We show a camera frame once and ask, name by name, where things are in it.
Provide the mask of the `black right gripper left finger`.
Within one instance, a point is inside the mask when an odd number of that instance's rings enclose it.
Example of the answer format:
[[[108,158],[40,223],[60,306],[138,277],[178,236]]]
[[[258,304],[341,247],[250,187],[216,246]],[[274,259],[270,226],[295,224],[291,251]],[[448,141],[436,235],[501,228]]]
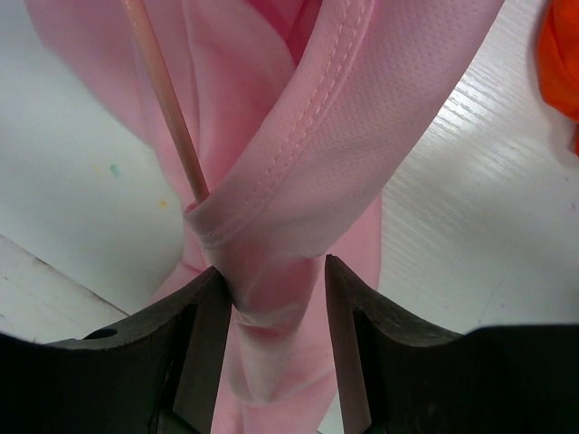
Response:
[[[216,269],[82,339],[1,337],[4,433],[207,433],[232,303]]]

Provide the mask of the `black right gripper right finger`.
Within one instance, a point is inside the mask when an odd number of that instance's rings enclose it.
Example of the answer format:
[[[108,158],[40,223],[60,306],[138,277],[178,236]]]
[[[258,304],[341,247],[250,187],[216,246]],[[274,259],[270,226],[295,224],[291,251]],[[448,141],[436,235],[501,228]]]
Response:
[[[325,261],[327,317],[347,433],[575,433],[576,325],[499,325],[466,335]]]

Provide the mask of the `pink t shirt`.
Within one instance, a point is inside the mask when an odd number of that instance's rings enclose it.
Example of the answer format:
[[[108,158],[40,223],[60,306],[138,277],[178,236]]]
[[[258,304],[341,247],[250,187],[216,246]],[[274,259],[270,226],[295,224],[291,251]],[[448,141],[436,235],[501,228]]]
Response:
[[[197,203],[118,1],[30,1],[45,46],[157,153],[185,213],[166,297],[217,268],[233,297],[212,430],[313,433],[337,393],[323,262],[370,285],[381,192],[499,1],[150,1],[209,188]]]

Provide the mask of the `pink wire hanger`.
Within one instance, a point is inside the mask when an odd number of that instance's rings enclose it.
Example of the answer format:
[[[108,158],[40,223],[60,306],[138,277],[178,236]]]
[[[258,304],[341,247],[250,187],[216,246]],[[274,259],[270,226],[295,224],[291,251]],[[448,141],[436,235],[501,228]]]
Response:
[[[147,8],[141,0],[122,0],[121,4],[187,181],[196,201],[201,203],[209,190]]]

